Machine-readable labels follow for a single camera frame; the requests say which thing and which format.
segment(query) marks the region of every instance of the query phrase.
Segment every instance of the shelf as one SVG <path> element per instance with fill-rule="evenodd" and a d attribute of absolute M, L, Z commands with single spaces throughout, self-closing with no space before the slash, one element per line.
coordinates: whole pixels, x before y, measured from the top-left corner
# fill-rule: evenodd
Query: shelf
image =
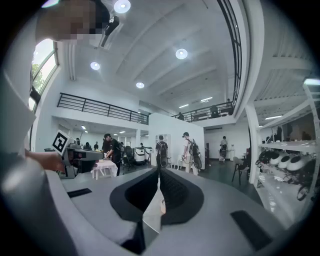
<path fill-rule="evenodd" d="M 273 174 L 260 173 L 259 178 L 262 185 L 273 196 L 274 201 L 287 214 L 292 222 L 299 220 L 305 201 L 299 201 L 297 194 L 300 185 L 288 184 L 276 179 Z"/>
<path fill-rule="evenodd" d="M 258 146 L 269 149 L 292 150 L 308 153 L 315 153 L 317 151 L 315 140 L 271 142 L 266 144 L 259 144 Z"/>
<path fill-rule="evenodd" d="M 296 120 L 297 118 L 303 117 L 310 112 L 311 112 L 311 108 L 310 108 L 309 101 L 305 100 L 303 103 L 296 106 L 294 109 L 290 110 L 288 113 L 285 113 L 283 116 L 281 116 L 277 119 L 274 119 L 271 122 L 269 122 L 261 127 L 258 127 L 256 130 L 260 131 L 261 129 L 264 129 L 264 128 L 270 128 L 270 127 L 283 125 L 283 124 L 288 123 L 290 121 Z"/>
<path fill-rule="evenodd" d="M 263 207 L 273 214 L 285 229 L 288 229 L 293 224 L 293 221 L 288 218 L 286 212 L 275 202 L 275 197 L 271 195 L 265 187 L 257 188 L 256 191 Z"/>

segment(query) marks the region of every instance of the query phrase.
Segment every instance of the gray machine surface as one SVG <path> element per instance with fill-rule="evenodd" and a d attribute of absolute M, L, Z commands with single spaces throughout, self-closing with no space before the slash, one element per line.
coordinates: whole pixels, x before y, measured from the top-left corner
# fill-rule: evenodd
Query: gray machine surface
<path fill-rule="evenodd" d="M 99 180 L 80 175 L 63 183 L 56 173 L 46 172 L 55 206 L 79 255 L 134 254 L 119 245 L 133 237 L 137 224 L 122 220 L 109 197 L 115 187 L 150 170 Z M 231 216 L 239 210 L 246 211 L 272 239 L 283 232 L 270 213 L 235 188 L 183 171 L 168 170 L 201 188 L 203 206 L 187 223 L 162 226 L 142 255 L 252 254 L 254 248 Z M 92 192 L 73 198 L 66 193 L 86 188 Z"/>

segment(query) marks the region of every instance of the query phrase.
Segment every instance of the window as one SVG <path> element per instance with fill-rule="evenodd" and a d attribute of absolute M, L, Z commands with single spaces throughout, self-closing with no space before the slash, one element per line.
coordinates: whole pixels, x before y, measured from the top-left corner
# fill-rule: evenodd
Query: window
<path fill-rule="evenodd" d="M 29 98 L 29 108 L 35 112 L 41 95 L 57 69 L 58 55 L 57 43 L 51 39 L 45 39 L 35 47 L 32 60 L 32 92 Z"/>

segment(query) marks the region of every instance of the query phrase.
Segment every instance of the black railing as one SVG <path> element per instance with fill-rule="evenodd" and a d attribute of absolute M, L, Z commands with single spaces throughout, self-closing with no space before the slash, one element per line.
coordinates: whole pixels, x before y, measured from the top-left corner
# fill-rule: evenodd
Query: black railing
<path fill-rule="evenodd" d="M 94 99 L 79 97 L 67 93 L 60 93 L 58 108 L 66 108 L 89 112 L 110 118 L 117 118 L 147 125 L 149 117 L 145 114 L 138 113 L 120 106 L 111 105 Z"/>
<path fill-rule="evenodd" d="M 222 10 L 223 16 L 225 18 L 226 24 L 229 29 L 232 50 L 233 50 L 233 59 L 234 59 L 234 90 L 232 102 L 235 106 L 238 100 L 238 94 L 240 89 L 241 82 L 241 72 L 242 72 L 242 49 L 241 49 L 241 39 L 239 34 L 239 25 L 237 19 L 232 9 L 229 0 L 217 0 L 219 6 Z"/>
<path fill-rule="evenodd" d="M 173 118 L 184 120 L 186 122 L 192 123 L 206 119 L 220 118 L 231 116 L 234 112 L 233 102 L 225 102 L 217 105 L 212 105 L 208 107 L 199 108 L 189 112 L 184 112 L 182 115 L 173 115 Z"/>

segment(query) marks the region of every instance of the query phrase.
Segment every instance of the white table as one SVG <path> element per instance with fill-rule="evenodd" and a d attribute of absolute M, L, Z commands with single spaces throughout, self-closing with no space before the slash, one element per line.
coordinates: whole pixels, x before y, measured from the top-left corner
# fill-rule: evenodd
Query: white table
<path fill-rule="evenodd" d="M 118 167 L 111 160 L 99 160 L 97 163 L 97 167 L 94 167 L 91 171 L 92 179 L 99 178 L 99 172 L 102 176 L 106 177 L 116 177 L 117 176 Z"/>

